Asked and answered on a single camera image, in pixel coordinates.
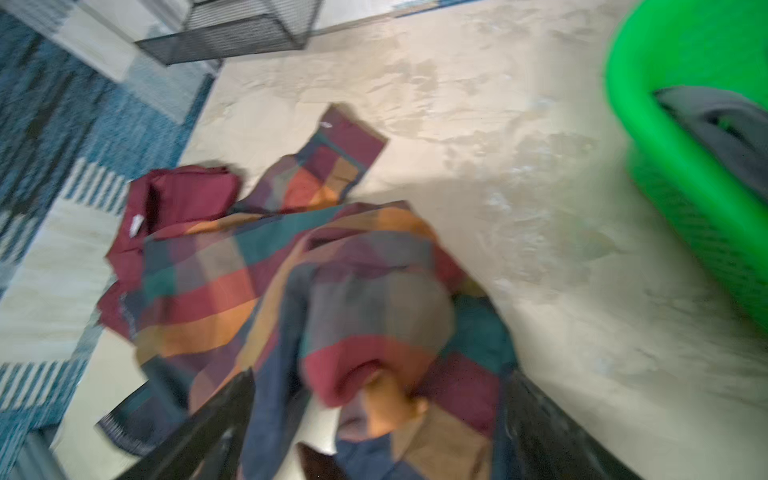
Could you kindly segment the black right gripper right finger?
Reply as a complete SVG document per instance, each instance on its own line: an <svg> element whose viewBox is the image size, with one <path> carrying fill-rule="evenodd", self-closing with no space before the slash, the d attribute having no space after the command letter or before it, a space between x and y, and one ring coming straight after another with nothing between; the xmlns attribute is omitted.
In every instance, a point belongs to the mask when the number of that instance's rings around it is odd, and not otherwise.
<svg viewBox="0 0 768 480"><path fill-rule="evenodd" d="M502 479L637 479L520 370L503 383Z"/></svg>

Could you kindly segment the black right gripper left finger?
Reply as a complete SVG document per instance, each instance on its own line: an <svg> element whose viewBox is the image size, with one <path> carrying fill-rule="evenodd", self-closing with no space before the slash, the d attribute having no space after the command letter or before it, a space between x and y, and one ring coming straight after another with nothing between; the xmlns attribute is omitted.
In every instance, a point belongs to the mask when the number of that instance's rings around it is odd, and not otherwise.
<svg viewBox="0 0 768 480"><path fill-rule="evenodd" d="M235 479L254 395L253 374L239 373L167 440L120 477Z"/></svg>

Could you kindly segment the multicolour plaid long sleeve shirt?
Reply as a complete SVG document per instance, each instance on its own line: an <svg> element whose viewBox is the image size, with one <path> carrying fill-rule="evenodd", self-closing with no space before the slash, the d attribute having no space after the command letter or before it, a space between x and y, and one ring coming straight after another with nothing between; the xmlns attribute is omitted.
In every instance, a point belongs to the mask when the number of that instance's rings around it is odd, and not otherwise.
<svg viewBox="0 0 768 480"><path fill-rule="evenodd" d="M237 477L278 472L310 400L347 479L490 479L509 331L404 201L351 202L385 138L332 104L217 219L147 236L121 298L146 382L100 420L148 455L236 375L255 395Z"/></svg>

